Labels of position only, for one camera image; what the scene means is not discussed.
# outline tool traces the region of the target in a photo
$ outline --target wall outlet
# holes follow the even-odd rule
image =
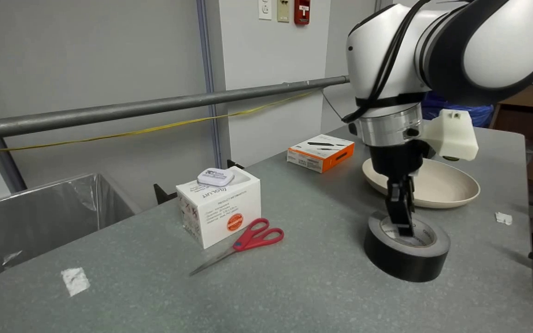
[[[291,0],[278,0],[278,21],[289,23],[289,2]]]
[[[259,19],[272,21],[272,0],[259,0]]]

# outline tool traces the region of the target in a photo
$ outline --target red scissors handle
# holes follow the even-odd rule
[[[248,252],[252,248],[270,246],[281,243],[285,233],[280,228],[268,230],[267,219],[254,221],[243,233],[243,237],[233,245],[235,252]]]

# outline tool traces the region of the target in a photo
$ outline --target trash can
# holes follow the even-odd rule
[[[133,215],[100,176],[0,200],[0,272]]]

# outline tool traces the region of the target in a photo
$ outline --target orange and white box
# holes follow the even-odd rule
[[[317,135],[309,141],[291,147],[287,150],[287,161],[324,174],[350,159],[354,152],[354,141],[344,141],[331,135]]]
[[[261,180],[231,167],[226,187],[202,185],[196,180],[178,185],[183,226],[209,248],[244,230],[261,217]]]

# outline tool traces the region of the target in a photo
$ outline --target white sticker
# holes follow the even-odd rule
[[[82,267],[67,269],[61,272],[61,276],[70,298],[89,289],[89,280]]]
[[[494,219],[496,219],[496,222],[505,224],[505,226],[513,224],[513,217],[505,215],[505,213],[496,213]]]

